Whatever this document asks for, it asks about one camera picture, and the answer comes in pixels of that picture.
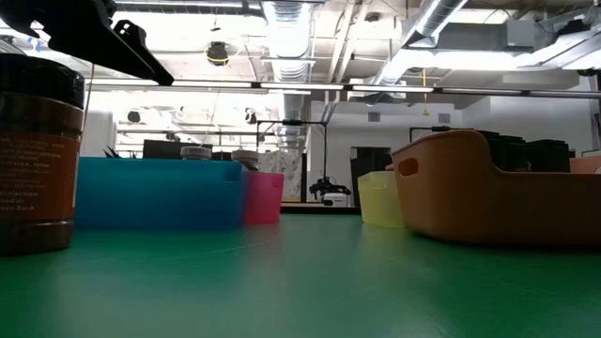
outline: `yellow container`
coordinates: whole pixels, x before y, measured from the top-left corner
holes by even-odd
[[[359,198],[365,223],[386,227],[403,226],[394,172],[373,172],[359,177]]]

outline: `fluorescent light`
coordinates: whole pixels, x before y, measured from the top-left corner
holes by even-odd
[[[443,88],[442,93],[463,95],[519,96],[522,94],[522,91],[511,89]]]
[[[204,87],[204,88],[250,88],[251,83],[227,81],[174,81],[174,86]]]
[[[516,59],[504,52],[438,52],[434,64],[437,68],[457,70],[514,70]]]
[[[353,85],[353,90],[362,92],[432,93],[434,88],[405,85]]]
[[[141,79],[94,79],[93,85],[131,85],[158,86],[154,81]],[[172,86],[202,87],[202,88],[250,88],[251,83],[227,81],[174,81]]]
[[[93,85],[158,85],[154,81],[140,80],[140,79],[94,79]]]
[[[533,90],[529,96],[558,99],[601,99],[601,92]]]
[[[303,83],[266,83],[261,84],[266,89],[304,89],[304,90],[342,90],[342,84],[303,84]]]
[[[289,63],[289,64],[309,64],[314,65],[316,63],[315,59],[312,58],[297,58],[297,57],[270,57],[270,56],[261,56],[259,58],[261,62],[273,62],[273,63]]]

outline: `basket handle hole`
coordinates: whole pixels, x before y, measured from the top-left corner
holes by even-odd
[[[398,163],[398,172],[401,177],[410,177],[418,173],[420,164],[417,159],[410,158]]]

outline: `blue container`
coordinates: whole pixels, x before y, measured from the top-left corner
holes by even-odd
[[[81,158],[75,229],[242,226],[249,173],[231,161]]]

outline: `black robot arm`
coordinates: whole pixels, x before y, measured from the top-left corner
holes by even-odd
[[[0,18],[11,28],[39,38],[31,29],[41,23],[48,46],[109,69],[171,85],[173,76],[146,47],[146,32],[128,21],[111,29],[112,0],[0,0]]]

